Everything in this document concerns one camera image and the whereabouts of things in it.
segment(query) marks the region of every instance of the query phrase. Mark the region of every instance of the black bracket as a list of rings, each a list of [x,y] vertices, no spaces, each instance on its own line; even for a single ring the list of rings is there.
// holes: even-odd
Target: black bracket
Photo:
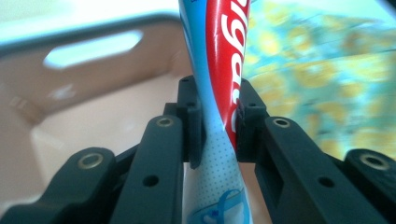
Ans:
[[[76,153],[41,198],[10,208],[8,223],[181,223],[183,161],[200,165],[205,143],[193,77],[177,103],[152,119],[139,145],[117,157],[104,148]],[[246,80],[237,118],[240,162],[255,174],[274,223],[396,223],[396,162],[368,149],[345,161],[323,153],[291,119],[270,117]]]

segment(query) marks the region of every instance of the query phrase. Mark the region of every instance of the red toothpaste label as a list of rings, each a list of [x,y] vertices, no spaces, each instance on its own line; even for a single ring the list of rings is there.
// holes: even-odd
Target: red toothpaste label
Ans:
[[[248,0],[211,0],[205,39],[210,81],[224,128],[236,150],[236,108],[248,32]]]

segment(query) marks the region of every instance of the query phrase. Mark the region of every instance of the dotted pattern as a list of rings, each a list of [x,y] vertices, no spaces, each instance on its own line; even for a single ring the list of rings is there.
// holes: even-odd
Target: dotted pattern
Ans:
[[[201,165],[186,172],[184,209],[187,214],[217,203],[229,189],[243,189],[245,186],[233,146],[212,100],[213,92],[206,92],[205,96],[201,99],[206,105],[203,106],[206,142]]]

